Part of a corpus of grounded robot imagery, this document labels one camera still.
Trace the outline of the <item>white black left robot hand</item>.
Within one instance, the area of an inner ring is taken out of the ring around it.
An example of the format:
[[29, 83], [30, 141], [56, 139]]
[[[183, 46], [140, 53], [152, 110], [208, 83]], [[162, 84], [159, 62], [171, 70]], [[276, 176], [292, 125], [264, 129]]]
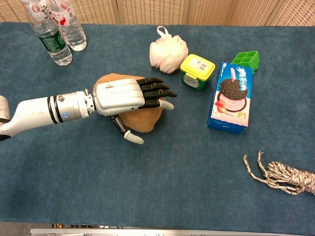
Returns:
[[164, 84], [163, 79], [147, 77], [139, 80], [126, 78], [100, 83], [93, 90], [93, 96], [97, 113], [110, 117], [126, 140], [142, 145], [144, 140], [132, 134], [119, 115], [148, 108], [173, 110], [173, 104], [163, 98], [176, 97], [177, 94]]

